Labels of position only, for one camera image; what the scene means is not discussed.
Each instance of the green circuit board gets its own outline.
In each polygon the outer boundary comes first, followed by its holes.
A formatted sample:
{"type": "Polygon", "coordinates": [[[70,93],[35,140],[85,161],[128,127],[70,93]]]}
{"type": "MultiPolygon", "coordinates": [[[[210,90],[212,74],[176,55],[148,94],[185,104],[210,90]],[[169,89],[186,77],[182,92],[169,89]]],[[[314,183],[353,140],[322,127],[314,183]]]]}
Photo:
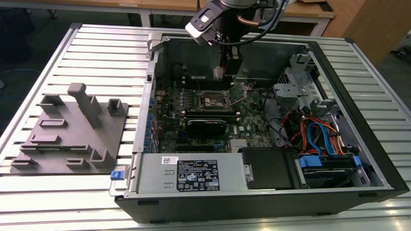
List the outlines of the green circuit board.
{"type": "Polygon", "coordinates": [[[225,91],[186,90],[176,83],[169,83],[166,93],[161,93],[158,122],[158,151],[176,153],[181,146],[213,146],[212,152],[229,152],[229,140],[245,139],[248,147],[269,147],[269,133],[264,128],[261,104],[261,89],[252,89],[249,83],[233,81],[225,91]],[[212,139],[184,139],[184,111],[229,111],[237,115],[234,123],[226,123],[225,133],[212,139]]]}

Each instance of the motherboard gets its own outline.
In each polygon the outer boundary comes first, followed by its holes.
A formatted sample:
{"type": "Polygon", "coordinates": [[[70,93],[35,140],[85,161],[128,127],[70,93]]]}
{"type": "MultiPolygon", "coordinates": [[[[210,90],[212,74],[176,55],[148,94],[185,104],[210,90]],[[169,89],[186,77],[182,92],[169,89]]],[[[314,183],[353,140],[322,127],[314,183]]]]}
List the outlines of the motherboard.
{"type": "Polygon", "coordinates": [[[205,90],[201,79],[190,81],[188,86],[185,81],[158,81],[158,151],[229,153],[237,152],[236,145],[270,147],[261,111],[266,89],[233,79],[228,89],[205,90]]]}

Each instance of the wooden furniture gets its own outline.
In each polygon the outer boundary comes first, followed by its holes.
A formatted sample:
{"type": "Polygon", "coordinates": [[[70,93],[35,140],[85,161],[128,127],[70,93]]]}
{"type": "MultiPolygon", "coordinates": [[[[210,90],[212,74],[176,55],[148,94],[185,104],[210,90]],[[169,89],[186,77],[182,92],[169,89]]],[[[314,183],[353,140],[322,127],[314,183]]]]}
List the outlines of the wooden furniture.
{"type": "MultiPolygon", "coordinates": [[[[53,10],[138,13],[142,27],[152,26],[153,14],[186,15],[196,13],[196,0],[0,0],[0,6],[53,10]]],[[[314,24],[312,36],[321,36],[333,12],[324,12],[316,3],[289,4],[281,21],[314,24]]]]}
{"type": "Polygon", "coordinates": [[[411,29],[409,0],[326,0],[337,17],[324,37],[352,38],[377,65],[411,29]]]}

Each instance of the power supply label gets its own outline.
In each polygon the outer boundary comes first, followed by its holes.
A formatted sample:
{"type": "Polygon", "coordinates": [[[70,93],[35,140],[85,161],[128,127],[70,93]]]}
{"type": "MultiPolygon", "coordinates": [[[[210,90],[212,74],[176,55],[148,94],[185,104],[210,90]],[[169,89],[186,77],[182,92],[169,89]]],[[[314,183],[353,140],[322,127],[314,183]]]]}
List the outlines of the power supply label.
{"type": "Polygon", "coordinates": [[[180,192],[220,190],[217,160],[178,160],[176,185],[180,192]]]}

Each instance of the slotted aluminum surface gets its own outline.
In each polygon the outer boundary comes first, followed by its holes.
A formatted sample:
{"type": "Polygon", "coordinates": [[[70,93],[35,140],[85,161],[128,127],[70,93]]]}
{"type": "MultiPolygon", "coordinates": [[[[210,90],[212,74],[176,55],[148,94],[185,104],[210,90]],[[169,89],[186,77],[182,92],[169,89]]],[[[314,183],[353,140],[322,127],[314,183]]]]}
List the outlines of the slotted aluminum surface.
{"type": "MultiPolygon", "coordinates": [[[[15,115],[13,133],[0,155],[0,173],[9,172],[11,158],[18,154],[34,126],[41,109],[34,105],[43,93],[62,94],[65,101],[70,82],[86,84],[86,93],[100,102],[120,98],[130,105],[121,137],[117,165],[130,163],[132,142],[137,126],[138,105],[148,59],[146,36],[161,31],[184,34],[182,30],[124,26],[82,25],[70,29],[50,67],[42,72],[26,113],[15,115]]],[[[342,39],[266,36],[284,40],[313,40],[340,76],[341,82],[374,131],[389,158],[411,187],[411,122],[409,112],[384,80],[364,65],[364,58],[342,39]]],[[[320,82],[326,90],[324,79],[320,82]]],[[[108,230],[140,228],[150,230],[333,230],[353,227],[373,230],[409,230],[411,193],[382,203],[369,203],[333,216],[246,219],[164,225],[137,224],[118,209],[113,196],[125,190],[124,181],[109,176],[0,177],[0,230],[108,230]]]]}

